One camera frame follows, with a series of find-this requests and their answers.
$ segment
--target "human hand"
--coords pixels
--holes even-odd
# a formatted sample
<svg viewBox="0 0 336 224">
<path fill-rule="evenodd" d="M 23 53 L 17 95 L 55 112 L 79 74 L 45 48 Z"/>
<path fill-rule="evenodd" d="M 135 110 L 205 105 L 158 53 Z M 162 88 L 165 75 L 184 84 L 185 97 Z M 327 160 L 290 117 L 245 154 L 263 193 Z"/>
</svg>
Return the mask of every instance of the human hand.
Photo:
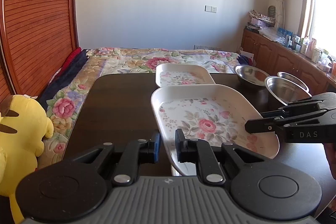
<svg viewBox="0 0 336 224">
<path fill-rule="evenodd" d="M 333 143 L 324 143 L 324 151 L 327 161 L 329 163 L 330 172 L 334 179 L 336 179 L 336 151 Z"/>
</svg>

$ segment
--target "yellow plush toy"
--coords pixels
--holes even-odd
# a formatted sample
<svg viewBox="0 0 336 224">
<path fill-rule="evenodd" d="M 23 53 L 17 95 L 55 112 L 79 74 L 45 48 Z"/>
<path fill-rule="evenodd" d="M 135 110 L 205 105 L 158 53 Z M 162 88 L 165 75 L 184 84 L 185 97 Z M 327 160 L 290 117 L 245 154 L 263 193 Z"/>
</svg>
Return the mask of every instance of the yellow plush toy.
<svg viewBox="0 0 336 224">
<path fill-rule="evenodd" d="M 18 183 L 37 168 L 44 150 L 43 136 L 53 136 L 53 123 L 44 109 L 27 95 L 7 97 L 0 104 L 0 195 L 9 197 L 16 224 L 23 216 L 16 203 Z"/>
</svg>

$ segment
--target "folded cloth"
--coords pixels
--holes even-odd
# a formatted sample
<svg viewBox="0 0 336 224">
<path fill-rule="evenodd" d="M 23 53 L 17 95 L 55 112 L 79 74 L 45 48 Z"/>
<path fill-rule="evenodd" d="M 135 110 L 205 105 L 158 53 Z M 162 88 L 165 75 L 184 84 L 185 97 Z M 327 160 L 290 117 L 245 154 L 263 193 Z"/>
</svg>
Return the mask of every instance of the folded cloth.
<svg viewBox="0 0 336 224">
<path fill-rule="evenodd" d="M 58 77 L 60 77 L 63 72 L 67 69 L 67 67 L 71 64 L 71 62 L 73 61 L 73 59 L 79 55 L 82 52 L 82 48 L 78 47 L 77 49 L 75 49 L 72 53 L 70 53 L 70 55 L 67 57 L 67 59 L 65 60 L 62 68 L 60 68 L 60 71 L 55 75 L 55 79 L 57 79 Z"/>
<path fill-rule="evenodd" d="M 245 55 L 240 55 L 237 57 L 239 64 L 241 65 L 249 65 L 249 58 Z"/>
<path fill-rule="evenodd" d="M 82 50 L 82 52 L 72 60 L 64 72 L 56 80 L 51 82 L 49 86 L 43 91 L 43 93 L 37 98 L 37 101 L 41 104 L 45 111 L 48 109 L 47 100 L 52 99 L 59 90 L 69 85 L 73 78 L 76 77 L 76 75 L 85 65 L 89 58 L 86 56 L 86 52 L 87 50 Z"/>
</svg>

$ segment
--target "floral bedspread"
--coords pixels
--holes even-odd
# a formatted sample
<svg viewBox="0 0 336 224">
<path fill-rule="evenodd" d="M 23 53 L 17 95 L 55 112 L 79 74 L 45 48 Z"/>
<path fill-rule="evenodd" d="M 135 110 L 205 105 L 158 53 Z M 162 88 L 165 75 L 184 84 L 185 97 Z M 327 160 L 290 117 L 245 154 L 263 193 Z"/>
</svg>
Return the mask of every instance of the floral bedspread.
<svg viewBox="0 0 336 224">
<path fill-rule="evenodd" d="M 45 139 L 44 152 L 38 158 L 38 168 L 60 161 L 71 130 L 93 82 L 114 73 L 154 73 L 163 63 L 196 64 L 210 73 L 233 73 L 238 54 L 211 50 L 166 50 L 161 48 L 97 48 L 89 50 L 86 64 L 70 85 L 59 90 L 47 101 L 47 116 L 53 122 L 54 135 Z"/>
</svg>

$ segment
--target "cabinet door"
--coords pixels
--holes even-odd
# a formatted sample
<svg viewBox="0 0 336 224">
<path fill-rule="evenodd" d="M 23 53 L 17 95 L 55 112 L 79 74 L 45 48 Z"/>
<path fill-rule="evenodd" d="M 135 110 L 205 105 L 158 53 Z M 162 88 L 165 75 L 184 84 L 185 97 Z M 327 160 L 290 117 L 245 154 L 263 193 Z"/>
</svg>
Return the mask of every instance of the cabinet door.
<svg viewBox="0 0 336 224">
<path fill-rule="evenodd" d="M 256 54 L 254 55 L 254 59 L 256 62 L 256 67 L 265 71 L 268 74 L 271 74 L 272 71 L 270 69 L 270 65 L 274 58 L 274 53 L 276 50 L 275 43 L 269 41 L 266 38 L 259 37 L 257 44 Z"/>
<path fill-rule="evenodd" d="M 299 58 L 280 45 L 276 45 L 276 47 L 276 54 L 270 70 L 271 74 L 276 75 L 280 71 L 293 74 L 299 65 Z"/>
<path fill-rule="evenodd" d="M 327 83 L 327 78 L 321 71 L 304 61 L 301 61 L 296 77 L 308 86 L 311 95 L 322 93 Z"/>
<path fill-rule="evenodd" d="M 253 53 L 254 44 L 258 40 L 258 35 L 256 33 L 244 30 L 243 40 L 241 41 L 241 47 L 244 52 Z"/>
</svg>

